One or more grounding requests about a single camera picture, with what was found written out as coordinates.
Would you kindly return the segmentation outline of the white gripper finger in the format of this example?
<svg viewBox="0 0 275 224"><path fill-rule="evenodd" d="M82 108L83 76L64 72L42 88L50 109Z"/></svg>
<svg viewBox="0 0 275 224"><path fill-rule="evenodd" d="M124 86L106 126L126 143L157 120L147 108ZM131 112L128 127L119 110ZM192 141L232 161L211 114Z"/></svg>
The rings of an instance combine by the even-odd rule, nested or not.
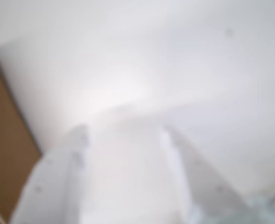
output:
<svg viewBox="0 0 275 224"><path fill-rule="evenodd" d="M160 132L185 224L266 224L264 211L249 204L173 126Z"/></svg>
<svg viewBox="0 0 275 224"><path fill-rule="evenodd" d="M88 128L81 125L44 154L23 187L10 223L80 223L88 149Z"/></svg>

